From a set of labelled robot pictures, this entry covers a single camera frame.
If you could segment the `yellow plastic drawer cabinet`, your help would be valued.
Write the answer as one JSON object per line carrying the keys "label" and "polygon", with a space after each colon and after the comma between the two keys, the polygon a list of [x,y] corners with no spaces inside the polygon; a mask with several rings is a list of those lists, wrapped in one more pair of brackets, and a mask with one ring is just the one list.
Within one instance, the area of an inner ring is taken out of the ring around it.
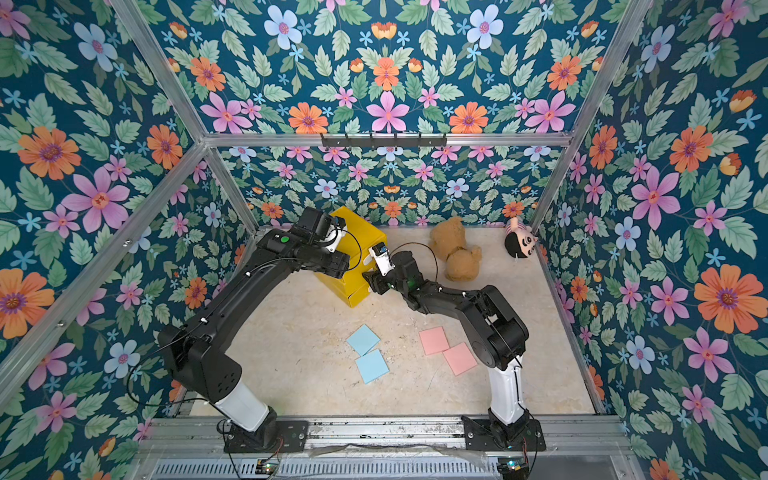
{"label": "yellow plastic drawer cabinet", "polygon": [[337,250],[350,256],[350,266],[354,266],[354,269],[346,272],[341,279],[321,273],[315,273],[315,277],[346,305],[354,308],[369,295],[369,284],[363,278],[363,273],[376,269],[376,262],[369,249],[380,243],[387,246],[388,240],[383,231],[347,207],[338,208],[332,216],[343,218],[346,230],[352,234],[352,237],[346,235],[340,241]]}

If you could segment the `pink sticky note pad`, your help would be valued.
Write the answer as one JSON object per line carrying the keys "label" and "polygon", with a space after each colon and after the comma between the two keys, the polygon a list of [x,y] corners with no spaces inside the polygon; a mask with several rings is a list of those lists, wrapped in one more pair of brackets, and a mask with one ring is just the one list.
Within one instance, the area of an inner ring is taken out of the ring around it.
{"label": "pink sticky note pad", "polygon": [[426,356],[440,354],[450,348],[443,327],[434,327],[421,331],[419,333],[419,340]]}
{"label": "pink sticky note pad", "polygon": [[466,343],[445,350],[443,357],[454,376],[462,375],[477,366],[477,360]]}

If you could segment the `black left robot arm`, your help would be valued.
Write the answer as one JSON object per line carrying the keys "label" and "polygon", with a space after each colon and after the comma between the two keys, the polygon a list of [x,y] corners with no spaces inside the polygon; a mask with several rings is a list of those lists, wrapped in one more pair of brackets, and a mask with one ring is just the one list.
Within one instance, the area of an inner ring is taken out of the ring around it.
{"label": "black left robot arm", "polygon": [[291,274],[306,270],[342,278],[350,270],[350,256],[338,245],[347,235],[344,219],[311,207],[289,230],[265,233],[209,304],[184,326],[167,326],[159,334],[160,353],[172,379],[224,414],[234,431],[272,442],[276,412],[248,388],[243,367],[227,350],[261,302]]}

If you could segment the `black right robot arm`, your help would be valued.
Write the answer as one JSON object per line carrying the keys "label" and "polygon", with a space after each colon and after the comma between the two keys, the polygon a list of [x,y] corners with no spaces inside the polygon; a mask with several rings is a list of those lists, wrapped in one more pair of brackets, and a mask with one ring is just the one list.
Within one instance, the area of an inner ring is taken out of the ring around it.
{"label": "black right robot arm", "polygon": [[509,428],[530,418],[523,399],[522,357],[529,331],[502,293],[493,285],[480,290],[449,288],[422,275],[409,251],[390,253],[379,244],[369,249],[376,262],[363,278],[383,295],[398,292],[408,307],[425,315],[443,315],[462,326],[469,347],[489,371],[492,423]]}

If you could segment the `upper blue sticky note pad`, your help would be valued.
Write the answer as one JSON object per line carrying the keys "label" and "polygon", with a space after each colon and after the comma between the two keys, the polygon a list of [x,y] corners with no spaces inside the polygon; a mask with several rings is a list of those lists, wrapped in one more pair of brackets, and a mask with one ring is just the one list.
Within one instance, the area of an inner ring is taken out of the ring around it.
{"label": "upper blue sticky note pad", "polygon": [[380,342],[379,336],[367,325],[362,325],[346,340],[358,356],[364,356]]}

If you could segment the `blue sticky note pad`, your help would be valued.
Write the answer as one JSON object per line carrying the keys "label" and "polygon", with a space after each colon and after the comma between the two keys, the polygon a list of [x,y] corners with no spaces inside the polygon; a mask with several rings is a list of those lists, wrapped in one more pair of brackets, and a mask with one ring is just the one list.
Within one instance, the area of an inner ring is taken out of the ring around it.
{"label": "blue sticky note pad", "polygon": [[362,381],[369,384],[389,372],[388,365],[380,350],[372,350],[356,360]]}
{"label": "blue sticky note pad", "polygon": [[367,325],[362,325],[346,340],[358,356],[364,356],[380,342],[379,336]]}

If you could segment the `lower blue sticky note pad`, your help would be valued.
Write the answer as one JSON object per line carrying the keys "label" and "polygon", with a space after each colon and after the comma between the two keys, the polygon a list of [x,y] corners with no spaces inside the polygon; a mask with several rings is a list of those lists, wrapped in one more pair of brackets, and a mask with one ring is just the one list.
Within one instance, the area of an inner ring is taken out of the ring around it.
{"label": "lower blue sticky note pad", "polygon": [[380,350],[372,350],[356,360],[362,381],[369,384],[389,372],[388,365]]}

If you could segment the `brown teddy bear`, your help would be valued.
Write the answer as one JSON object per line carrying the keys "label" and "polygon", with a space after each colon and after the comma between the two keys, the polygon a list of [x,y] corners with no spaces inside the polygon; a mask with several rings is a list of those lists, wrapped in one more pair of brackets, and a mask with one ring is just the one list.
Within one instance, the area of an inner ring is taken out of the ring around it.
{"label": "brown teddy bear", "polygon": [[453,217],[435,226],[430,232],[429,246],[445,264],[445,277],[454,282],[469,282],[477,278],[482,250],[466,241],[466,229],[460,217]]}

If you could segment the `pink black plush toy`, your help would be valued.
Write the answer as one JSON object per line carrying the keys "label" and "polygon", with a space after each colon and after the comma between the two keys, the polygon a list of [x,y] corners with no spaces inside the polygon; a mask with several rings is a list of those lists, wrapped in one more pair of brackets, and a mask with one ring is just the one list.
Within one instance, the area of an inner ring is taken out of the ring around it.
{"label": "pink black plush toy", "polygon": [[534,253],[537,241],[531,227],[524,224],[519,217],[513,217],[508,221],[504,246],[512,258],[530,257]]}

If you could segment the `black wall hook rail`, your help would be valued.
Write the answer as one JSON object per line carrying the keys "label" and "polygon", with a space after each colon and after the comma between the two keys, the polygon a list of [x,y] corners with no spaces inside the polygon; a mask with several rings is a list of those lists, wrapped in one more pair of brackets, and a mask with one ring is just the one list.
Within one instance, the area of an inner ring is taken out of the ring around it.
{"label": "black wall hook rail", "polygon": [[321,146],[326,148],[361,148],[376,149],[379,147],[431,148],[448,145],[446,135],[435,134],[333,134],[320,135]]}

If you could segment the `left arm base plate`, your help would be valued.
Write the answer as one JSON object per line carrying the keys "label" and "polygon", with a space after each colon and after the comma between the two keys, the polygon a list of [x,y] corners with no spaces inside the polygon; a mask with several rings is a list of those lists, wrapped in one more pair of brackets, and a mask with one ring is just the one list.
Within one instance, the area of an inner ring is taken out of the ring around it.
{"label": "left arm base plate", "polygon": [[302,452],[308,429],[307,421],[267,420],[249,432],[227,420],[223,424],[224,450],[231,454]]}

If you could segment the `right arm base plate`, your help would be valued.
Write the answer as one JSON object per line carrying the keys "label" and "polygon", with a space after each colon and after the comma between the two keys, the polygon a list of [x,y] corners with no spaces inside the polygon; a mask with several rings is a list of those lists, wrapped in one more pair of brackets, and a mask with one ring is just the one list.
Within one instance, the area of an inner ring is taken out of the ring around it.
{"label": "right arm base plate", "polygon": [[487,419],[469,416],[460,419],[467,450],[541,452],[547,448],[541,423],[528,412],[510,425],[492,413]]}

